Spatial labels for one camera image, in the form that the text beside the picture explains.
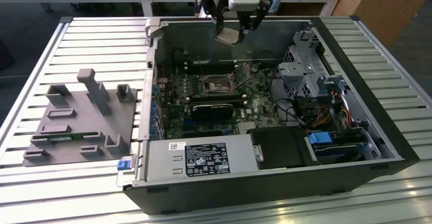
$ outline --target motherboard chip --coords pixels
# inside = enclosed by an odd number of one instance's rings
[[[203,79],[205,91],[212,93],[228,93],[233,90],[233,82],[229,75],[205,76]]]

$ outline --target robotic arm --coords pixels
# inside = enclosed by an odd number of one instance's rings
[[[241,43],[249,30],[256,30],[265,17],[273,0],[196,0],[196,7],[201,7],[205,14],[216,21],[217,40],[227,44]],[[240,30],[224,27],[224,12],[237,12]]]

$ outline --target sticker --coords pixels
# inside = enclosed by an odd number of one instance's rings
[[[72,137],[57,137],[57,138],[49,138],[52,142],[64,142],[64,141],[71,141]]]
[[[185,142],[171,142],[168,150],[184,150]]]
[[[189,177],[229,173],[225,143],[185,146],[184,155]]]

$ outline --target green circuit board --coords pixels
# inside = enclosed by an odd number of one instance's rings
[[[161,78],[161,82],[165,83],[159,84],[159,88],[163,89],[161,114],[165,139],[199,137],[200,135],[212,136],[212,132],[216,135],[237,135],[244,133],[244,126],[248,128],[280,126],[281,119],[275,111],[267,91],[269,72],[268,68],[259,69],[253,62],[239,64],[233,73],[225,75],[188,75],[183,68],[169,68],[168,72],[160,72],[160,76],[165,74],[169,78]],[[219,91],[205,91],[201,78],[224,76],[233,86],[231,92],[247,96],[245,103],[233,107],[229,120],[197,123],[191,117],[191,106],[187,99],[192,94],[200,96],[200,94],[217,93]],[[191,82],[197,82],[196,87],[192,87]],[[215,83],[217,90],[224,90],[224,85],[219,84],[221,83]]]

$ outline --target motherboard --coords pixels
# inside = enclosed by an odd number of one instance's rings
[[[247,134],[280,126],[268,96],[271,68],[256,61],[189,61],[157,71],[164,139]]]

